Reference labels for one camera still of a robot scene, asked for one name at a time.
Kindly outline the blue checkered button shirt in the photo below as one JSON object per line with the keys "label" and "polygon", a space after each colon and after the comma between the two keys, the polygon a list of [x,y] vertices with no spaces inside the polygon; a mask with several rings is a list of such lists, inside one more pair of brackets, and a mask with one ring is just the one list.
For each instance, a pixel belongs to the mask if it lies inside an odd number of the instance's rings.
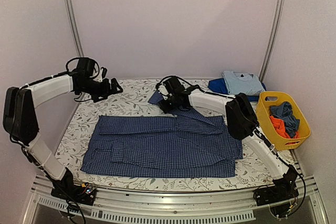
{"label": "blue checkered button shirt", "polygon": [[234,177],[242,143],[222,116],[195,109],[170,116],[99,117],[81,170],[117,177]]}

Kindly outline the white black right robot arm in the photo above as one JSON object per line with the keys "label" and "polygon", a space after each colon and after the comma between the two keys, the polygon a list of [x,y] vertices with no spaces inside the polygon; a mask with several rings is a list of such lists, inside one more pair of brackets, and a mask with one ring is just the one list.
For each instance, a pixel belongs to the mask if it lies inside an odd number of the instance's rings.
{"label": "white black right robot arm", "polygon": [[236,140],[245,141],[266,165],[275,185],[271,196],[276,201],[282,201],[291,194],[299,174],[263,134],[247,95],[205,91],[199,85],[192,85],[177,76],[163,78],[155,85],[155,89],[163,96],[159,107],[164,113],[177,108],[200,107],[224,115],[229,134]]}

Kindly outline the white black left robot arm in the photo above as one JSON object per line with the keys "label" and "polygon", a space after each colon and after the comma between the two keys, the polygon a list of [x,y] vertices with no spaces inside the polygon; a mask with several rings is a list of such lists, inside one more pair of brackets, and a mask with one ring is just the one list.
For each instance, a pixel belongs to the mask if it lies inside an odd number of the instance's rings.
{"label": "white black left robot arm", "polygon": [[78,195],[78,188],[70,181],[71,173],[55,157],[41,135],[38,109],[63,95],[74,93],[76,97],[88,95],[93,103],[122,93],[117,79],[106,76],[107,69],[88,57],[75,57],[65,64],[63,72],[10,87],[6,91],[3,128],[9,140],[18,145],[24,156],[41,169],[51,181],[60,182],[57,190],[67,200]]}

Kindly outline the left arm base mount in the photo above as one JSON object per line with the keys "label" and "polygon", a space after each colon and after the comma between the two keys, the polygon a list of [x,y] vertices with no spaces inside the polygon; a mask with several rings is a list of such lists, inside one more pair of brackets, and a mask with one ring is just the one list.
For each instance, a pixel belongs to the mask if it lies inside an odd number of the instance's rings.
{"label": "left arm base mount", "polygon": [[93,206],[96,198],[96,188],[89,184],[75,185],[72,178],[51,180],[53,189],[51,195],[56,198],[71,200],[79,204]]}

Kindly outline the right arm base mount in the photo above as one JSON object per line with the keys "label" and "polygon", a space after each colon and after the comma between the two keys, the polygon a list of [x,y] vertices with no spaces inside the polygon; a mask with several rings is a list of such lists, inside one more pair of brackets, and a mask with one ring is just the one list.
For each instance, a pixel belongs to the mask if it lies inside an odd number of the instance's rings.
{"label": "right arm base mount", "polygon": [[257,206],[278,203],[269,207],[270,213],[277,219],[288,218],[296,212],[298,196],[296,183],[293,181],[259,186],[253,192],[253,199]]}

